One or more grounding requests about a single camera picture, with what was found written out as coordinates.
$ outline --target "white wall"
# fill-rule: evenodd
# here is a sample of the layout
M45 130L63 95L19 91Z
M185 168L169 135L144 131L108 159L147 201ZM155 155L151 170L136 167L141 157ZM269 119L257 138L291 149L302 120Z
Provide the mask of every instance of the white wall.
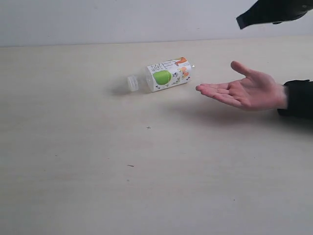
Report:
M313 34L313 14L239 30L256 0L0 0L0 46Z

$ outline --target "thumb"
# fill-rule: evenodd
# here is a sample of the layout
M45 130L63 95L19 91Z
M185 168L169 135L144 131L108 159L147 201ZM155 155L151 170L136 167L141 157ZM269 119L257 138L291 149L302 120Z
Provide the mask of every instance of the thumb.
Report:
M251 69L247 68L246 66L244 66L243 64L241 64L237 61L231 62L230 66L233 70L235 70L236 72L238 72L244 76L248 76L252 71Z

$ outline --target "bottle label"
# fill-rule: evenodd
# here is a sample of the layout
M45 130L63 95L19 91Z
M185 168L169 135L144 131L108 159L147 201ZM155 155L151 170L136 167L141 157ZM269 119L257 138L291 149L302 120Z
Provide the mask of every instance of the bottle label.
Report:
M150 79L153 80L153 91L163 90L190 80L191 65L184 58L164 61L147 66Z

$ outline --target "white table surface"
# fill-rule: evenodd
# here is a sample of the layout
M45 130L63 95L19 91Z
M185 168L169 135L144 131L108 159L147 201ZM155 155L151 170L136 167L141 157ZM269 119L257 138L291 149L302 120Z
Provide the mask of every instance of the white table surface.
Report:
M241 78L232 60L281 83L312 78L312 48L313 37L0 48L0 234L313 234L311 123L195 91ZM188 84L121 88L179 56L197 67Z

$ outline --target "orange graphic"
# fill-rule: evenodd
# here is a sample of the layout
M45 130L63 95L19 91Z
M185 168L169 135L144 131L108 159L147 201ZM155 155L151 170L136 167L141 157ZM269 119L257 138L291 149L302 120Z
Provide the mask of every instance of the orange graphic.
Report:
M187 62L187 60L186 60L185 57L177 58L176 60L178 60L178 61L175 62L175 64L176 64L177 66L179 66L179 64L182 64L182 63Z
M186 72L187 71L186 67L182 67L181 69L178 69L178 71L182 72L183 79L189 75L189 72Z

